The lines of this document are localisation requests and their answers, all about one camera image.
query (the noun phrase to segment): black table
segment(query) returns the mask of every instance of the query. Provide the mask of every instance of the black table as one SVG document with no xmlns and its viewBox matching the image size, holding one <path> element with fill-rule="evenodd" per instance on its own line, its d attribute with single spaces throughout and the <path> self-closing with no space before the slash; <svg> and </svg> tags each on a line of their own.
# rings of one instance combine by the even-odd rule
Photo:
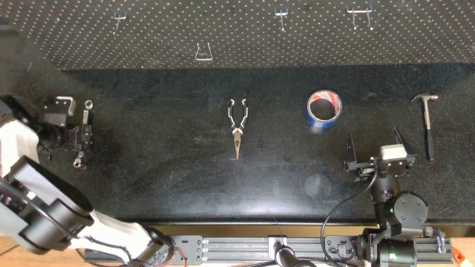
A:
<svg viewBox="0 0 475 267">
<path fill-rule="evenodd" d="M 112 217 L 151 224 L 319 224 L 366 184 L 344 172 L 347 135 L 360 161 L 395 143 L 393 127 L 418 159 L 401 180 L 429 204 L 428 223 L 475 222 L 475 66 L 378 65 L 239 70 L 85 70 L 67 82 L 46 77 L 35 94 L 94 101 L 94 152 L 72 166 L 66 148 L 42 163 Z M 18 82 L 30 92 L 33 78 Z M 327 131 L 306 121 L 308 97 L 333 90 L 343 112 Z M 436 162 L 425 160 L 418 93 L 429 103 Z M 235 159 L 229 99 L 248 99 L 249 121 Z M 235 114 L 241 115 L 240 105 Z M 338 224 L 374 223 L 369 194 L 347 203 Z"/>
</svg>

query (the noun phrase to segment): pliers handle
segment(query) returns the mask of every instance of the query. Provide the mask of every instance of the pliers handle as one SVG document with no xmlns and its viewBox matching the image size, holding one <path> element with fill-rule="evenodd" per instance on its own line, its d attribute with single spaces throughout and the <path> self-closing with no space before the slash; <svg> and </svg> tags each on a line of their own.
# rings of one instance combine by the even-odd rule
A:
<svg viewBox="0 0 475 267">
<path fill-rule="evenodd" d="M 231 123 L 231 129 L 232 133 L 234 134 L 236 131 L 239 131 L 241 134 L 243 134 L 244 131 L 244 126 L 246 125 L 247 122 L 247 116 L 249 114 L 249 108 L 247 107 L 247 101 L 243 99 L 242 101 L 243 106 L 244 106 L 244 117 L 243 120 L 240 122 L 239 128 L 236 126 L 236 123 L 234 119 L 232 118 L 232 107 L 235 105 L 235 101 L 231 99 L 229 101 L 229 106 L 228 106 L 228 118 L 229 118 L 229 123 Z"/>
</svg>

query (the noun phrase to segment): blue tape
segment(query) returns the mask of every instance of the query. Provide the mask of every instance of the blue tape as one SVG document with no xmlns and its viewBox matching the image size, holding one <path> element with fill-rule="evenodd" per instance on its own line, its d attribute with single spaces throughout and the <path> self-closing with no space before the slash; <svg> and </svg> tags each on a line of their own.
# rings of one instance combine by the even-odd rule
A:
<svg viewBox="0 0 475 267">
<path fill-rule="evenodd" d="M 332 103 L 333 107 L 335 108 L 335 116 L 333 118 L 319 119 L 312 113 L 310 104 L 319 99 L 324 99 Z M 341 109 L 342 105 L 340 96 L 338 96 L 335 92 L 332 92 L 331 90 L 316 91 L 307 102 L 307 121 L 315 128 L 330 128 L 335 123 L 337 118 L 340 117 Z"/>
</svg>

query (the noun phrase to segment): black pegboard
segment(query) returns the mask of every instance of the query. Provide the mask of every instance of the black pegboard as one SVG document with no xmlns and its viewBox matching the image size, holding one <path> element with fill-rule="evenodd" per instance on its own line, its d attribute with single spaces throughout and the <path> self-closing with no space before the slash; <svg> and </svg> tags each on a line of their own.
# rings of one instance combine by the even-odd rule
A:
<svg viewBox="0 0 475 267">
<path fill-rule="evenodd" d="M 356 30 L 346 8 L 371 7 Z M 285 31 L 275 8 L 288 9 Z M 60 69 L 475 62 L 463 0 L 0 0 L 0 14 Z M 115 13 L 127 13 L 114 34 Z M 197 44 L 213 60 L 195 60 Z"/>
</svg>

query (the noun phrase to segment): pliers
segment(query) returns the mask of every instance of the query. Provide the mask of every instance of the pliers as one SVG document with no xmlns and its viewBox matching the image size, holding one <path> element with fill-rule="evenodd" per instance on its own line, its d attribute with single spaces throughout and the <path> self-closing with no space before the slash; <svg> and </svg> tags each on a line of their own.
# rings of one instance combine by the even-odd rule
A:
<svg viewBox="0 0 475 267">
<path fill-rule="evenodd" d="M 231 101 L 229 101 L 229 106 L 228 106 L 228 117 L 229 117 L 229 122 L 231 123 L 232 134 L 235 136 L 236 159 L 239 159 L 240 136 L 243 135 L 244 125 L 246 125 L 247 115 L 249 114 L 249 108 L 247 107 L 246 100 L 243 99 L 244 117 L 243 117 L 243 120 L 240 122 L 239 127 L 236 127 L 236 123 L 232 118 L 232 107 L 234 107 L 234 105 L 235 105 L 235 101 L 231 99 Z"/>
</svg>

